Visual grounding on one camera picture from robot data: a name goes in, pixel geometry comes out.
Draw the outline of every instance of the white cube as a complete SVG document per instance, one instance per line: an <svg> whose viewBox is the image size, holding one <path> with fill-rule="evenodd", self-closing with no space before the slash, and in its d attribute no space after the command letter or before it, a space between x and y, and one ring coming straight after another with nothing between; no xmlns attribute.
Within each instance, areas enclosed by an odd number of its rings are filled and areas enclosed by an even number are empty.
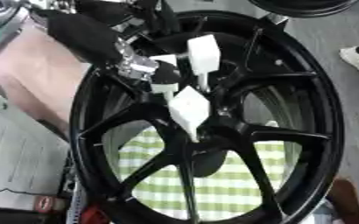
<svg viewBox="0 0 359 224"><path fill-rule="evenodd" d="M192 38L187 41L190 64L195 75L219 70L221 50L214 35Z"/></svg>
<svg viewBox="0 0 359 224"><path fill-rule="evenodd" d="M198 142L197 128L209 117L210 103L192 87L185 87L169 102L172 119Z"/></svg>
<svg viewBox="0 0 359 224"><path fill-rule="evenodd" d="M175 54L157 55L150 57L150 59L164 61L174 65L175 67L177 66L177 56L175 56Z"/></svg>
<svg viewBox="0 0 359 224"><path fill-rule="evenodd" d="M160 60L166 63L177 66L177 56L175 54L164 54L150 57L152 60ZM179 90L179 84L151 84L151 90L154 94L177 92Z"/></svg>

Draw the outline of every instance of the checkered tablecloth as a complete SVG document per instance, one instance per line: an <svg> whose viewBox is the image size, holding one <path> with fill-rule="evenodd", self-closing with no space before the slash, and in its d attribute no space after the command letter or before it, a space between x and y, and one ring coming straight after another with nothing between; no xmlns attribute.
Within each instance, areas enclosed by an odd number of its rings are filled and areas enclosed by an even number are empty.
<svg viewBox="0 0 359 224"><path fill-rule="evenodd" d="M278 189L285 169L284 143L259 142L255 145L273 187ZM119 151L121 179L126 179L163 148L164 143L153 127L139 133ZM197 207L203 221L232 218L261 204L256 181L233 151L229 151L217 173L195 178L194 183ZM187 219L187 204L174 166L167 166L139 183L133 196L162 214Z"/></svg>

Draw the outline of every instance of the black wheel rim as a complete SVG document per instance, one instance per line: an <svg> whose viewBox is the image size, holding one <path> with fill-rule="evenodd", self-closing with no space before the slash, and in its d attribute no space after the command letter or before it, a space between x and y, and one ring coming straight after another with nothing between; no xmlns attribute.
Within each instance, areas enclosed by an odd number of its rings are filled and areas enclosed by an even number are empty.
<svg viewBox="0 0 359 224"><path fill-rule="evenodd" d="M256 6L270 12L295 18L325 17L344 11L358 0L250 0Z"/></svg>
<svg viewBox="0 0 359 224"><path fill-rule="evenodd" d="M259 184L263 194L263 205L239 217L211 223L298 223L325 196L341 162L343 120L339 99L330 79L312 55L295 39L279 28L255 18L219 11L186 12L179 14L179 18L184 33L170 37L139 35L139 40L134 46L150 49L147 52L152 51L155 54L183 53L186 49L184 41L203 33L213 33L218 41L236 42L246 46L246 51L242 52L243 58L240 59L243 59L244 66L233 68L230 79L216 85L210 98L214 100L215 111L220 111L221 108L229 109L230 116L215 113L214 119L209 119L211 122L207 122L208 125L205 125L201 132L207 132L213 139L219 138L221 148L235 148L237 144L258 140L290 140L303 146L300 163L277 193L271 189L268 177L262 166L260 167L259 158L252 150L254 147L249 146L247 151L238 151ZM249 75L252 70L256 70L250 67L250 61L257 46L274 52L290 71ZM243 77L244 73L248 73L248 77ZM294 83L309 92L314 109L311 113L312 119L315 120L315 125L310 128L311 132L250 125L236 116L238 109L235 107L235 96L282 82ZM177 148L186 138L178 134L178 129L173 128L177 126L171 121L167 108L150 102L148 97L147 100L144 99L143 91L139 90L140 88L135 89L132 85L136 84L107 75L99 68L92 68L80 85L71 116L71 144L81 182L92 198L101 205L103 211L117 223L199 223L194 206L192 179L189 178L189 155L181 154L182 156L177 157L183 158L180 160L170 156L179 155L176 154L180 151ZM108 100L109 87L112 86L121 89L120 93L123 95L126 93L130 97L144 99L144 103L131 105L102 120L104 104ZM118 104L123 103L120 98L117 99ZM146 120L157 128L169 145L169 153L159 154L120 183L111 172L104 156L101 136L112 127L136 120ZM177 220L154 212L130 195L137 182L168 164L178 165L184 174L182 180L187 182L185 192L189 220Z"/></svg>

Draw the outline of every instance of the gray floor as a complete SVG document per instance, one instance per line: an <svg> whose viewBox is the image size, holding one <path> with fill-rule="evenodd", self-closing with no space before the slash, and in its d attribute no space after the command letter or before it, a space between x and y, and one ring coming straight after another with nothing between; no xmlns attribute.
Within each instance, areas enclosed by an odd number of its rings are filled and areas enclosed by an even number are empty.
<svg viewBox="0 0 359 224"><path fill-rule="evenodd" d="M244 0L171 0L178 11L219 9L251 16L262 12ZM288 32L312 52L334 81L346 119L346 153L340 176L351 180L359 194L359 72L338 56L339 49L359 45L359 4L341 14L324 18L293 19Z"/></svg>

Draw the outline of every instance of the rim lip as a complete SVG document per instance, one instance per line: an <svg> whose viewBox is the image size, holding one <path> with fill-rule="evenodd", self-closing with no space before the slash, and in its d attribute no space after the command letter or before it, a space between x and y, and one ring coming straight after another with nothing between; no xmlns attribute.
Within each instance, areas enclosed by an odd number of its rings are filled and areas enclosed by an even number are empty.
<svg viewBox="0 0 359 224"><path fill-rule="evenodd" d="M340 100L338 95L334 89L334 85L332 81L327 77L327 74L316 61L316 59L306 50L306 48L300 44L296 39L289 36L287 33L282 32L279 28L270 26L260 20L244 16L241 14L233 13L233 12L226 12L226 11L218 11L218 10L198 10L198 11L188 11L182 12L179 14L180 18L190 18L190 17L200 17L200 14L208 14L213 16L225 17L225 18L232 18L238 20L248 20L254 26L265 28L268 31L268 37L273 36L273 40L279 39L281 43L277 42L277 45L284 46L287 49L287 52L293 53L298 61L305 61L306 65L309 65L313 68L315 72L317 72L318 77L323 85L323 90L328 93L328 103L332 115L334 133L336 138L332 139L334 141L333 145L336 145L336 149L332 150L330 157L332 158L329 163L331 164L329 167L329 171L323 172L322 181L315 187L314 191L312 192L311 199L305 201L304 205L298 209L295 213L291 214L290 220L285 220L284 223L298 223L299 221L303 220L309 213L311 213L319 204L320 200L325 197L327 194L328 189L332 185L333 178L335 174L338 172L340 167L340 162L342 159L343 153L343 143L344 143L344 123L343 123L343 116L341 110ZM140 223L139 217L132 217L135 216L134 214L128 214L124 211L119 212L117 214L113 214L111 210L113 210L113 206L107 201L105 195L102 192L109 189L107 186L102 185L102 183L107 184L107 179L103 178L101 173L97 173L96 167L94 167L88 158L86 158L83 154L86 151L85 143L80 140L77 136L80 134L79 124L81 118L84 114L80 113L83 111L87 105L85 103L85 98L88 96L89 92L86 91L90 88L89 85L97 80L95 75L92 75L92 71L94 68L91 68L83 78L79 89L77 91L76 96L74 97L74 104L72 107L72 113L70 118L70 143L71 143L71 152L73 155L74 163L76 166L76 171L80 177L81 183L86 188L87 192L92 196L98 203L101 203L102 210L105 211L108 216L114 218L116 217L123 217L126 219L130 219L130 222L126 223ZM212 221L209 223L220 223L219 221Z"/></svg>
<svg viewBox="0 0 359 224"><path fill-rule="evenodd" d="M343 3L337 3L334 6L322 7L319 9L295 9L294 7L285 7L279 6L274 3L271 3L269 0L250 0L251 3L255 4L257 7L264 9L265 11L270 11L280 15L285 15L293 18L318 18L326 17L339 13L341 11L347 10L359 0L347 0Z"/></svg>

